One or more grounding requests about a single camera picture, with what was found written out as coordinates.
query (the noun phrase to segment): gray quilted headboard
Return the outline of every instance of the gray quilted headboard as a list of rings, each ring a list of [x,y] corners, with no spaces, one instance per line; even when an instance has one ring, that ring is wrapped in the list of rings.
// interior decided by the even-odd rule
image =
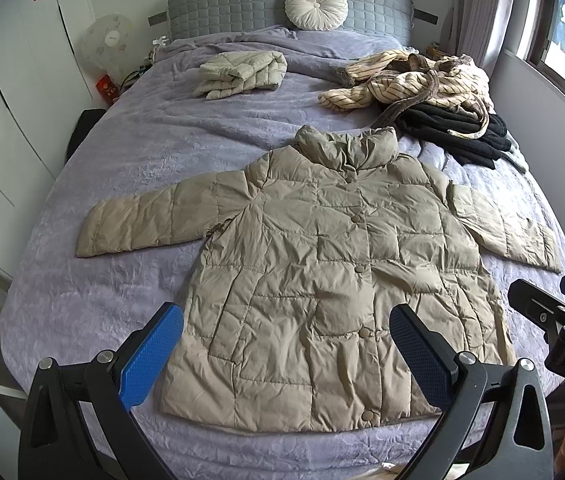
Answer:
[[[412,0],[348,0],[342,28],[367,34],[390,34],[411,44]],[[271,25],[293,25],[284,0],[167,0],[172,40],[215,32],[242,32]]]

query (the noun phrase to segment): striped clothing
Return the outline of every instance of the striped clothing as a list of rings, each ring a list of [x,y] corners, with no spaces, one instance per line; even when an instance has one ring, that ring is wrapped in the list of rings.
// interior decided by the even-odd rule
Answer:
[[[345,72],[352,81],[361,82],[353,88],[338,88],[322,92],[318,96],[321,104],[337,112],[370,106],[375,100],[391,104],[401,99],[414,97],[427,88],[427,76],[424,72],[404,72],[384,70],[394,60],[406,60],[409,53],[403,50],[387,50],[363,57],[347,66]],[[434,62],[427,60],[430,68],[438,70],[440,65],[457,57],[444,57]],[[458,105],[483,109],[477,101],[485,105],[489,113],[494,113],[493,102],[489,97],[489,78],[485,71],[478,68],[469,56],[463,56],[460,64],[448,72],[438,71],[440,87],[437,94],[427,101],[428,104],[441,108],[453,108]]]

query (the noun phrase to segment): window frame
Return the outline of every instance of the window frame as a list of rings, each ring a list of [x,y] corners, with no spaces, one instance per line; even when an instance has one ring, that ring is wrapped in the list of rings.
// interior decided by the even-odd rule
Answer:
[[[550,33],[558,0],[540,0],[536,28],[527,56],[527,63],[549,79],[565,95],[565,79],[544,62],[551,41]]]

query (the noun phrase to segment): red package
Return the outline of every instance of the red package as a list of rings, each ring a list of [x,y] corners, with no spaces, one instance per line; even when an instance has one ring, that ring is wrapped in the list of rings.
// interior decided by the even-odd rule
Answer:
[[[109,106],[114,104],[114,101],[120,97],[118,87],[115,86],[112,78],[106,74],[96,83],[96,89],[98,89],[104,100],[109,103]]]

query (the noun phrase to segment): white fan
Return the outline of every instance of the white fan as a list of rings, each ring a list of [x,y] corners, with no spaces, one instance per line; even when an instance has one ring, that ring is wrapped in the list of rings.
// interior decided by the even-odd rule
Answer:
[[[120,84],[125,77],[125,62],[130,46],[131,21],[121,14],[108,14],[98,18],[86,30],[82,51],[86,59],[103,69],[112,80]]]

